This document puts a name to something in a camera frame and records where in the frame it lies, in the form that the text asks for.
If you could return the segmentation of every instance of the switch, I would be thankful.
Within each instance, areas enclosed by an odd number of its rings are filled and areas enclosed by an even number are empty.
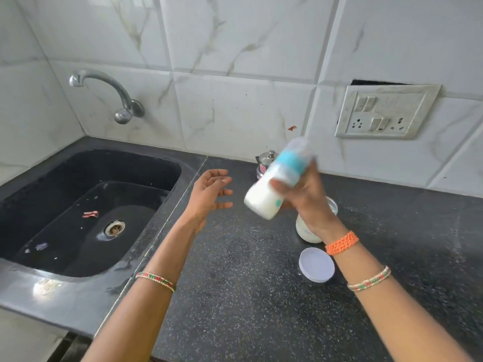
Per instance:
[[[376,101],[376,97],[367,97],[367,102],[366,102],[366,105],[364,106],[364,111],[365,112],[371,111],[375,101]]]
[[[381,124],[382,118],[374,117],[371,120],[371,124],[369,125],[370,131],[375,131],[377,127]]]
[[[366,102],[366,97],[358,97],[357,103],[355,103],[354,112],[360,112],[366,106]]]
[[[377,130],[378,131],[383,131],[384,128],[386,128],[387,125],[389,124],[389,121],[390,120],[391,120],[390,118],[383,118],[382,121],[381,121],[381,123],[379,123],[379,126],[377,127]]]

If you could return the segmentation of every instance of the white marble tile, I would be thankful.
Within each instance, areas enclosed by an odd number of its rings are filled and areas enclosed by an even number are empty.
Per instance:
[[[314,82],[334,0],[161,0],[176,71]]]
[[[481,15],[483,0],[341,0],[320,79],[483,95]]]
[[[84,133],[47,62],[0,67],[0,184]]]
[[[52,61],[51,65],[88,135],[184,150],[170,72],[60,61]],[[69,86],[71,73],[83,67],[103,71],[118,80],[132,99],[144,105],[144,117],[133,117],[125,125],[116,123],[113,117],[122,109],[121,99],[102,81],[89,78],[84,87]]]
[[[174,75],[187,150],[250,161],[300,136],[314,90],[252,78]]]
[[[330,173],[426,187],[481,114],[476,100],[440,98],[413,140],[334,137],[345,88],[320,86],[306,135]]]
[[[0,0],[0,66],[45,60],[15,0]]]
[[[483,197],[483,124],[429,186],[444,192]]]
[[[18,0],[47,57],[168,69],[158,0]]]

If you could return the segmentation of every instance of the bangle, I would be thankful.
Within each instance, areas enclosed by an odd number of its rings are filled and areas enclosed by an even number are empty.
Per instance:
[[[172,282],[169,282],[166,278],[162,278],[160,276],[157,276],[153,273],[148,273],[148,272],[139,272],[136,274],[136,279],[138,278],[146,278],[147,280],[152,280],[154,282],[157,282],[159,284],[162,284],[163,286],[169,288],[171,292],[176,291],[176,285]]]
[[[328,255],[337,255],[343,251],[349,249],[351,246],[355,245],[359,241],[359,238],[355,236],[353,231],[350,231],[343,238],[333,242],[326,246],[326,252]]]
[[[354,292],[355,291],[362,291],[362,290],[365,290],[369,287],[372,287],[372,286],[382,282],[383,280],[388,278],[390,275],[391,275],[391,269],[389,269],[388,266],[385,266],[383,271],[381,273],[376,274],[374,277],[369,278],[368,280],[362,281],[361,283],[358,283],[358,284],[348,284],[347,283],[347,287],[349,288],[349,290],[354,291]]]

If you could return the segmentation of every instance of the black sink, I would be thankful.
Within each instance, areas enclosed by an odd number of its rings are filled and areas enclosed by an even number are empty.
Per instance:
[[[180,174],[164,159],[78,153],[0,202],[0,257],[70,277],[104,272],[129,251]]]

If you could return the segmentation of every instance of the white lid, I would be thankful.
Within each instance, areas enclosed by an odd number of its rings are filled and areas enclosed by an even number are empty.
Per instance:
[[[330,255],[318,248],[305,249],[300,254],[299,267],[305,277],[317,283],[328,281],[335,272]]]

